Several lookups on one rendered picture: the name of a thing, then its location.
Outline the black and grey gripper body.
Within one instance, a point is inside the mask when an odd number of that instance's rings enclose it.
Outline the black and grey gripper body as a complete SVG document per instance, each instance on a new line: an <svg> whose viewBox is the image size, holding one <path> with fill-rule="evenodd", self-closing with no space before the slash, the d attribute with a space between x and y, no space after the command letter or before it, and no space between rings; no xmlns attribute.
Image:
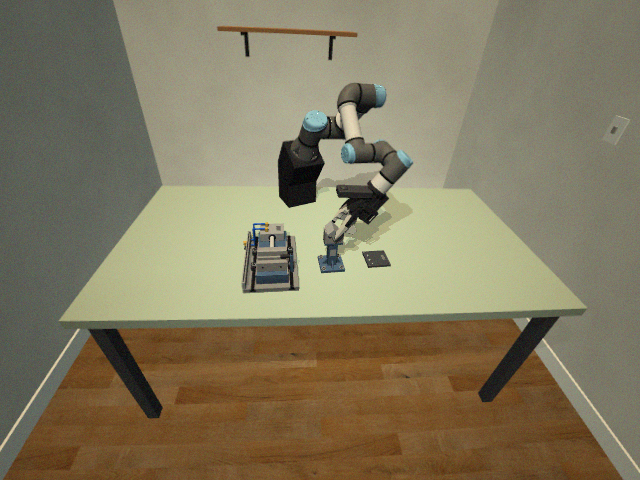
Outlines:
<svg viewBox="0 0 640 480"><path fill-rule="evenodd" d="M383 204L389 199L389 197L387 197L386 193L385 195L378 189L376 189L371 183L371 180L367 183L367 185L371 188L371 190L373 189L376 193L378 193L378 195L372 190L372 198L350 198L347 204L347 208L350 210L349 213L351 214L359 207L360 212L358 218L366 224L369 224L378 215L377 211L383 206Z"/></svg>

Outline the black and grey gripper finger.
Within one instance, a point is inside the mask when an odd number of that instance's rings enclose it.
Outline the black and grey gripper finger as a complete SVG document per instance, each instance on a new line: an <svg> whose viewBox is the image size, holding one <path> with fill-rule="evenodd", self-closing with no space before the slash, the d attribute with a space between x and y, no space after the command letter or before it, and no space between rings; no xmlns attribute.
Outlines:
<svg viewBox="0 0 640 480"><path fill-rule="evenodd" d="M348 215L345 218L344 223L340 226L340 228L338 229L338 231L336 231L335 234L335 240L338 239L344 232L345 233L349 233L349 234L355 234L356 233L356 228L355 228L355 223L357 221L357 218L359 217L359 207L351 213L351 215Z"/></svg>
<svg viewBox="0 0 640 480"><path fill-rule="evenodd" d="M345 218L348 215L351 215L349 213L350 210L347 208L348 207L348 205L347 205L348 201L349 201L349 199L340 207L340 209L338 210L336 215L333 217L333 219L332 219L333 223L335 223L338 219L345 221Z"/></svg>

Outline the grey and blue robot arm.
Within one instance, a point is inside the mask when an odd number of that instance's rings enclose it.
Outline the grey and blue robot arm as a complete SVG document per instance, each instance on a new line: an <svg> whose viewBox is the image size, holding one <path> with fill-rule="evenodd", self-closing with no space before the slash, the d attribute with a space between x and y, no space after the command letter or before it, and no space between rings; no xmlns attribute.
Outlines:
<svg viewBox="0 0 640 480"><path fill-rule="evenodd" d="M346 140L341 149L343 162L380 163L383 168L371 183L385 194L413 164L403 150L396 151L383 139L364 142L358 120L371 108L381 108L385 101L386 90L382 85L346 85L338 96L336 116L326 116L318 110L305 115L299 136L290 147L292 157L300 163L311 164L318 158L320 139ZM372 198L373 195L369 186L361 185L337 185L336 192L339 198Z"/></svg>

